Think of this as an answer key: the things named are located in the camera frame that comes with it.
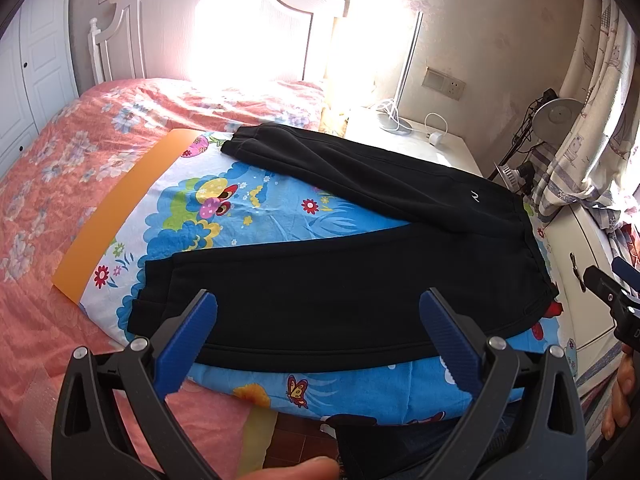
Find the blue cartoon bed sheet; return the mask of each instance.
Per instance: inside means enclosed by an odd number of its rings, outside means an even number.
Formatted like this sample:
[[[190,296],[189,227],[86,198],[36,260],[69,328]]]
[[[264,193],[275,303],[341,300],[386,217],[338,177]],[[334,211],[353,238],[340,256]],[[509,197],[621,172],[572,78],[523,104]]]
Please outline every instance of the blue cartoon bed sheet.
[[[145,282],[147,260],[179,251],[329,238],[404,224],[295,178],[229,158],[220,152],[220,145],[229,137],[225,132],[203,133],[194,149],[156,181],[127,218],[95,269],[95,279],[86,286],[81,308],[121,344],[133,338],[126,331],[127,321],[131,301]],[[554,275],[542,227],[534,226],[534,232]],[[309,293],[323,294],[323,285],[318,281]],[[230,286],[251,286],[251,276],[240,274]],[[549,344],[560,344],[575,370],[570,319],[561,314],[562,298],[558,298],[539,323],[510,338],[510,344],[537,352]],[[313,418],[351,413],[372,416],[379,424],[460,416],[470,402],[438,357],[315,374],[247,372],[195,364],[190,378],[280,412]],[[518,396],[514,391],[513,399]]]

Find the wall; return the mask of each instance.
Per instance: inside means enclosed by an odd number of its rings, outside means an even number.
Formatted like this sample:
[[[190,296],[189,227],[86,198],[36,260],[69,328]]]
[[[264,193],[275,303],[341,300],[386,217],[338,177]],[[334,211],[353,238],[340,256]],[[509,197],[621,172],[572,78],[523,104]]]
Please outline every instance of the wall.
[[[87,43],[89,20],[97,18],[98,28],[104,30],[111,23],[115,10],[115,4],[109,2],[98,5],[98,0],[69,0],[71,59],[80,94],[94,86],[94,73]]]
[[[378,60],[374,97],[393,96],[414,12],[421,9],[424,21],[400,114],[420,122],[428,112],[443,115],[449,131],[465,139],[483,174],[490,173],[529,103],[546,88],[559,90],[582,0],[404,0],[401,5],[394,0],[391,5],[362,48]],[[427,66],[466,83],[460,101],[422,86]],[[434,116],[428,124],[444,127]]]

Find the orange board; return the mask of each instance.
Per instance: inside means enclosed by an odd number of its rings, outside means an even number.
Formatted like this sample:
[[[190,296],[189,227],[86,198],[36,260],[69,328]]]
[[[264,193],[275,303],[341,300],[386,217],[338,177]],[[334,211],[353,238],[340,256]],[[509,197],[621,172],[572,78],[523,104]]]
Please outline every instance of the orange board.
[[[137,161],[82,226],[62,258],[53,284],[75,304],[80,303],[95,266],[149,188],[178,159],[198,130],[171,130]]]

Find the white nightstand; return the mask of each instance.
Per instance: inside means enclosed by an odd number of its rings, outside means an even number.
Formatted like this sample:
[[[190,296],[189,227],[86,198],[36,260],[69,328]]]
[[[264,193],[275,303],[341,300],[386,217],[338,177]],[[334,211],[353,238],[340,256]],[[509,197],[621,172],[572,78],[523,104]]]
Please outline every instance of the white nightstand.
[[[446,134],[436,148],[429,143],[426,133],[444,133],[443,131],[430,126],[425,128],[424,124],[408,121],[411,127],[418,130],[418,132],[412,132],[407,136],[399,136],[381,129],[378,126],[376,114],[377,112],[368,108],[353,108],[344,137],[354,142],[383,148],[390,152],[402,153],[414,158],[421,158],[422,160],[436,162],[437,164],[482,176],[465,141],[460,137]]]

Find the cabinet door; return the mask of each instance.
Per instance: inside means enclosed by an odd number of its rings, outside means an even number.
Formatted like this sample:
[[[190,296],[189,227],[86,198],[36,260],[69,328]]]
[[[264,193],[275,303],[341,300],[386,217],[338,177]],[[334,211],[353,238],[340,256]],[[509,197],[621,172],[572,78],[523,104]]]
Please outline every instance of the cabinet door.
[[[9,171],[22,152],[38,137],[35,124],[29,126],[24,133],[18,137],[9,148],[0,155],[0,178]]]
[[[584,346],[596,341],[613,328],[613,320],[607,306],[582,286],[584,270],[589,266],[598,266],[604,272],[610,272],[611,267],[606,259],[603,262],[596,260],[571,206],[564,206],[558,212],[545,229],[545,236],[558,265],[574,323],[574,340],[580,352]]]
[[[20,16],[24,85],[38,131],[78,96],[68,42],[68,0],[25,0]]]
[[[20,10],[0,40],[0,157],[33,123],[22,81],[19,22]]]

